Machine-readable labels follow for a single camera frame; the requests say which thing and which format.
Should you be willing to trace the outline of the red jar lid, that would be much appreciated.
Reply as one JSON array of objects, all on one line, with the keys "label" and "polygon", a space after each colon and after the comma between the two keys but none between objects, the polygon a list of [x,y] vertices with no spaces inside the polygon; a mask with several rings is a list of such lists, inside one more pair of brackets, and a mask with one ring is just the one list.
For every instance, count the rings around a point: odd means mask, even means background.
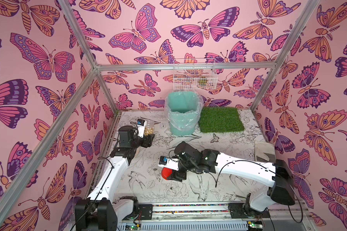
[{"label": "red jar lid", "polygon": [[162,169],[162,172],[161,172],[161,175],[162,177],[165,179],[165,180],[171,180],[171,175],[173,173],[173,170],[172,169],[169,169],[169,168],[163,168]]}]

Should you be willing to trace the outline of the clear peanut jar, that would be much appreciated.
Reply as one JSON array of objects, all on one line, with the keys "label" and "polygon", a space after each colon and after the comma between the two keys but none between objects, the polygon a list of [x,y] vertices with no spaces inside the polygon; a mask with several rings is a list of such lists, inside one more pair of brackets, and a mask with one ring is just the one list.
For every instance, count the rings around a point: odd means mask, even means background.
[{"label": "clear peanut jar", "polygon": [[145,129],[144,129],[144,136],[152,135],[154,134],[154,121],[152,120],[146,120],[145,122]]}]

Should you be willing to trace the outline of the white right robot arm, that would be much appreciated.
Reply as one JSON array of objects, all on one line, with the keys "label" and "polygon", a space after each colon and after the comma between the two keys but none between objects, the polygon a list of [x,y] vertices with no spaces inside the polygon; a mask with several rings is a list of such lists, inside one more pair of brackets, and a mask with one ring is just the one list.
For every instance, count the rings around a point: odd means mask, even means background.
[{"label": "white right robot arm", "polygon": [[165,180],[182,182],[188,172],[197,175],[224,173],[263,184],[256,193],[249,193],[243,204],[243,212],[249,217],[263,213],[273,204],[293,206],[296,203],[294,178],[283,160],[277,159],[274,163],[250,161],[212,149],[199,151],[184,141],[173,152],[173,157],[159,159]]}]

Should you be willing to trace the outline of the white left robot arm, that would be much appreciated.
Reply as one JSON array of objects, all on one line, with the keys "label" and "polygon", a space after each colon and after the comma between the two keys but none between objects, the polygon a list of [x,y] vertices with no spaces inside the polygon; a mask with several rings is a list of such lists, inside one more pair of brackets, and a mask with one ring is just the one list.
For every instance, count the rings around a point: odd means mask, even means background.
[{"label": "white left robot arm", "polygon": [[136,197],[121,197],[116,204],[113,198],[122,175],[139,148],[152,145],[154,135],[144,133],[145,123],[145,120],[138,119],[136,123],[119,128],[117,141],[109,156],[99,157],[99,160],[106,161],[107,171],[88,197],[77,202],[72,231],[117,231],[118,224],[125,218],[139,218],[141,212]]}]

